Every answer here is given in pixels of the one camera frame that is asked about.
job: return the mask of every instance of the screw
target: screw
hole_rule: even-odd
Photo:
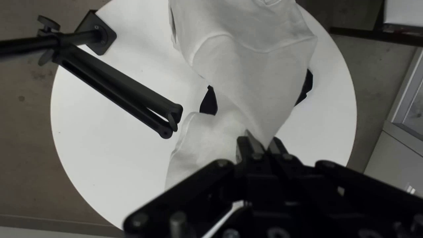
[[[173,213],[169,220],[169,224],[170,224],[172,238],[186,237],[188,223],[186,223],[185,213],[182,213],[182,212]]]
[[[239,236],[238,230],[227,229],[227,230],[225,230],[222,238],[240,238],[240,236]]]
[[[289,233],[280,228],[271,228],[267,230],[268,238],[291,238]]]
[[[141,229],[148,223],[148,215],[139,213],[132,217],[132,228]]]
[[[369,229],[361,229],[358,230],[358,237],[359,238],[383,238],[379,233],[375,230],[369,230]]]
[[[345,196],[345,188],[344,187],[338,187],[337,192],[338,192],[340,196],[342,196],[342,197]]]

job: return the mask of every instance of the white cloth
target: white cloth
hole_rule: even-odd
[[[215,117],[181,126],[168,187],[215,159],[235,162],[246,130],[268,146],[289,117],[316,37],[295,0],[169,0],[174,45],[215,90]]]

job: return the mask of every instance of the black metal rod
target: black metal rod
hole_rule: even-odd
[[[162,98],[95,57],[78,48],[69,48],[61,51],[54,61],[155,130],[161,138],[168,139],[177,130],[176,125],[162,121],[158,115],[162,113],[161,117],[170,117],[173,122],[178,122],[182,114],[180,105]]]
[[[90,65],[90,68],[96,73],[102,74],[102,78],[99,80],[102,85],[116,92],[116,94],[121,94],[121,97],[127,98],[127,101],[131,104],[141,104],[144,107],[148,107],[151,111],[155,111],[160,117],[168,119],[170,127],[174,131],[177,130],[177,123],[182,115],[182,107],[180,105],[168,101],[156,92],[133,81],[119,70],[108,66],[95,57],[91,57],[78,48],[73,49],[73,56],[75,56],[79,61],[86,63],[86,65]]]
[[[371,31],[358,31],[358,29],[345,29],[345,28],[330,28],[329,32],[333,35],[341,35],[341,36],[386,41],[386,43],[412,45],[412,47],[420,47],[420,48],[423,47],[423,37],[418,37],[418,36],[371,32]]]
[[[99,31],[0,41],[0,59],[50,51],[66,44],[82,45],[99,41],[102,41]]]
[[[61,35],[59,39],[62,45],[87,45],[100,43],[103,40],[100,31]]]
[[[53,49],[58,45],[59,41],[53,36],[0,41],[0,59]]]

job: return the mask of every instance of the white round table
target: white round table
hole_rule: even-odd
[[[309,14],[303,11],[303,15],[318,37],[309,66],[314,88],[295,107],[277,137],[305,164],[326,159],[345,166],[357,122],[351,78],[330,36]],[[184,117],[198,111],[207,84],[173,48],[168,0],[115,0],[98,16],[118,33],[102,61],[182,105]],[[178,134],[162,141],[61,68],[53,86],[51,127],[69,179],[116,228],[121,228],[129,213],[164,192]]]

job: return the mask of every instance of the crumpled cloth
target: crumpled cloth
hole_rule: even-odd
[[[166,187],[215,159],[235,162],[248,130],[267,147],[301,93],[316,37],[295,0],[169,0],[174,47],[217,94],[215,117],[181,125]]]

